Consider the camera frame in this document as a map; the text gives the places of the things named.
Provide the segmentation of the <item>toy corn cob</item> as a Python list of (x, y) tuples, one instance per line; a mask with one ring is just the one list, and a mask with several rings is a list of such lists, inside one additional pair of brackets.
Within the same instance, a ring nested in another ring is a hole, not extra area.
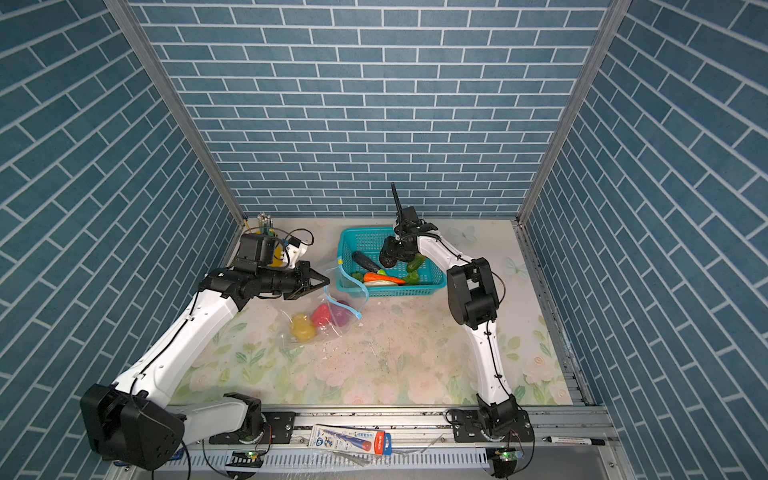
[(417, 272), (419, 270), (419, 268), (424, 264), (425, 260), (426, 260), (425, 256), (423, 256), (421, 254), (417, 254), (414, 257), (413, 260), (411, 260), (410, 262), (407, 263), (406, 271), (409, 274), (411, 274), (413, 272)]

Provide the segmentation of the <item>red toy pepper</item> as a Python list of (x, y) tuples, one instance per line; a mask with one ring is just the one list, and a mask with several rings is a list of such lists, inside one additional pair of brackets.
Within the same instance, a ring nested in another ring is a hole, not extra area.
[(316, 329), (325, 329), (332, 325), (332, 314), (328, 304), (320, 304), (311, 314), (310, 319)]

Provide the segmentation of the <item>clear zip top bag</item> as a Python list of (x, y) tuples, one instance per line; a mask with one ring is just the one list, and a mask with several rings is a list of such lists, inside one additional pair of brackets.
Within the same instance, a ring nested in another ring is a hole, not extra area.
[(281, 347), (291, 349), (335, 340), (362, 320), (370, 291), (352, 276), (338, 257), (317, 271), (328, 279), (320, 288), (289, 301), (277, 312), (277, 334)]

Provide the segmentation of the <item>yellow toy potato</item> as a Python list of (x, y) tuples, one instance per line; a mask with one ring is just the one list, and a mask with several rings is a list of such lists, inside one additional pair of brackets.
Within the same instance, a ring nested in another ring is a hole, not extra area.
[(317, 334), (311, 318), (303, 313), (296, 314), (291, 318), (290, 333), (300, 343), (314, 339)]

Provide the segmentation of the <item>purple toy onion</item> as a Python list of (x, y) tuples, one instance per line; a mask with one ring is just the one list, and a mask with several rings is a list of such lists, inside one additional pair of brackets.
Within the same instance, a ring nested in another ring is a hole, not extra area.
[(339, 328), (346, 327), (356, 318), (354, 313), (349, 309), (349, 303), (344, 300), (339, 300), (337, 304), (332, 303), (330, 305), (330, 312), (334, 324)]

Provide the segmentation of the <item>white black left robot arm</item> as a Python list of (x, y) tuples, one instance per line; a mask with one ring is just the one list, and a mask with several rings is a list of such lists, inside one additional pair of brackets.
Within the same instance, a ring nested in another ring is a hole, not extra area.
[(241, 442), (264, 438), (259, 399), (229, 392), (215, 402), (173, 410), (171, 397), (205, 347), (247, 303), (296, 300), (329, 285), (307, 261), (292, 269), (219, 268), (200, 283), (191, 304), (161, 338), (108, 385), (92, 385), (80, 400), (91, 450), (147, 471), (181, 448), (221, 434)]

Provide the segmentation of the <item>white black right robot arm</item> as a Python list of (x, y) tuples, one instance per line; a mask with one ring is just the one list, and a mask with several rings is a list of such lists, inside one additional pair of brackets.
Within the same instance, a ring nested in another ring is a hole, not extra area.
[(469, 335), (476, 363), (481, 431), (490, 439), (505, 437), (534, 443), (528, 413), (519, 406), (502, 367), (496, 325), (501, 299), (489, 262), (461, 253), (431, 224), (424, 228), (397, 227), (383, 243), (380, 262), (389, 267), (411, 261), (417, 254), (445, 272), (449, 311)]

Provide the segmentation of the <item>green toy lettuce leaf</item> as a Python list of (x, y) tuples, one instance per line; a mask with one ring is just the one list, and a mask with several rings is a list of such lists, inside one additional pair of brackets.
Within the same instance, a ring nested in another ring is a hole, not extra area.
[(418, 285), (420, 282), (420, 276), (417, 271), (412, 271), (404, 277), (404, 281), (406, 285)]

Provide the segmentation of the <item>teal plastic basket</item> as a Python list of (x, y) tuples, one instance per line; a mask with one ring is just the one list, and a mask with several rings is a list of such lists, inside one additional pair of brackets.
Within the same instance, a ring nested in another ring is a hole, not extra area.
[[(369, 273), (369, 270), (353, 259), (354, 252), (361, 252), (368, 259), (374, 261), (387, 276), (401, 280), (407, 279), (408, 275), (411, 274), (407, 262), (398, 261), (394, 267), (384, 267), (379, 260), (384, 241), (390, 235), (393, 235), (393, 232), (387, 227), (359, 227), (342, 231), (337, 255), (342, 260), (344, 274), (340, 274), (336, 279), (336, 287), (340, 292), (348, 293), (350, 296), (360, 293), (357, 281), (362, 282), (363, 276)], [(419, 276), (415, 282), (404, 285), (367, 286), (369, 296), (428, 296), (446, 287), (445, 273), (431, 260), (424, 260), (419, 268), (414, 270), (414, 273)]]

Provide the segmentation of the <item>yellow metal pen bucket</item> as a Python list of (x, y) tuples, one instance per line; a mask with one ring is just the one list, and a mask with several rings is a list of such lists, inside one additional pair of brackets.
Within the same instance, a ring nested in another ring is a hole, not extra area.
[(283, 241), (277, 235), (270, 215), (260, 213), (254, 226), (246, 222), (239, 255), (259, 267), (281, 267), (284, 264)]

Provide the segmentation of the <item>orange toy carrot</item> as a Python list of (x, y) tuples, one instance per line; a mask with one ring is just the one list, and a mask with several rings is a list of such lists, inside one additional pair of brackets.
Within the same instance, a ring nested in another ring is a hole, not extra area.
[(389, 282), (389, 283), (392, 283), (392, 284), (395, 284), (395, 285), (404, 285), (405, 284), (405, 281), (403, 279), (396, 278), (396, 277), (391, 277), (391, 276), (387, 276), (387, 275), (380, 275), (378, 273), (371, 273), (371, 272), (365, 273), (364, 276), (363, 276), (363, 279), (364, 279), (365, 283), (368, 283), (368, 282)]

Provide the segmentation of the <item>black toy eggplant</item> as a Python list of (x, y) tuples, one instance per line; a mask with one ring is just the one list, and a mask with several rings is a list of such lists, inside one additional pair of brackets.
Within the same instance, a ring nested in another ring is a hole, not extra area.
[(383, 272), (383, 268), (378, 263), (376, 263), (361, 251), (354, 251), (351, 257), (358, 266), (362, 267), (367, 272), (377, 274), (381, 274)]

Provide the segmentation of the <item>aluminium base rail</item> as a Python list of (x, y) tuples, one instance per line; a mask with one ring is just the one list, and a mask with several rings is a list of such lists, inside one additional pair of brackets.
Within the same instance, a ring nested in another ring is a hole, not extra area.
[[(154, 472), (116, 462), (110, 479), (439, 478), (632, 479), (618, 433), (603, 407), (527, 406), (534, 443), (490, 439), (476, 409), (447, 406), (287, 406), (267, 408), (272, 438), (233, 437), (192, 444)], [(384, 430), (390, 456), (309, 448), (314, 425)], [(551, 444), (547, 436), (599, 438), (605, 446)]]

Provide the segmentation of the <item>black marker on rail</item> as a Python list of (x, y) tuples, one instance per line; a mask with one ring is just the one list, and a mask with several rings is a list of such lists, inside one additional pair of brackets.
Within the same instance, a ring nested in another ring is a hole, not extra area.
[(605, 446), (606, 441), (599, 438), (588, 437), (569, 437), (569, 436), (547, 436), (545, 442), (561, 445), (582, 445), (582, 446)]

